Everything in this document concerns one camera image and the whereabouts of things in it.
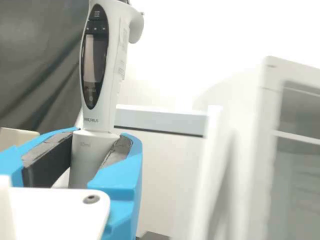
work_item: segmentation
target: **dark gray fabric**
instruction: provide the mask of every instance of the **dark gray fabric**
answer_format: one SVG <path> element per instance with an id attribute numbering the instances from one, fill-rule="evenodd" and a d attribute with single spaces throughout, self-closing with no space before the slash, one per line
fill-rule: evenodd
<path id="1" fill-rule="evenodd" d="M 88 0 L 0 1 L 0 127 L 73 126 Z"/>

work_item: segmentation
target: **white plastic surface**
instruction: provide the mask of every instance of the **white plastic surface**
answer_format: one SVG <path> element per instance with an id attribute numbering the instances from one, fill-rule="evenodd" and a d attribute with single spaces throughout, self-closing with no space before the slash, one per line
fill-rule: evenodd
<path id="1" fill-rule="evenodd" d="M 193 209 L 191 209 L 188 240 L 206 240 L 208 234 L 208 222 L 210 221 L 212 206 L 217 201 L 219 188 L 225 172 L 226 162 L 217 156 L 216 146 L 221 121 L 222 107 L 209 106 L 208 121 L 205 132 L 205 143 L 199 163 L 196 191 L 194 193 Z"/>
<path id="2" fill-rule="evenodd" d="M 12 145 L 19 146 L 27 141 L 39 136 L 36 131 L 28 131 L 22 129 L 14 129 L 1 127 L 0 128 L 0 152 L 11 147 Z"/>
<path id="3" fill-rule="evenodd" d="M 9 190 L 11 180 L 7 175 L 0 175 L 0 239 L 15 240 L 15 224 Z"/>
<path id="4" fill-rule="evenodd" d="M 98 190 L 12 187 L 9 195 L 16 238 L 1 239 L 100 240 L 110 212 L 108 195 Z M 99 201 L 85 204 L 90 195 Z"/>

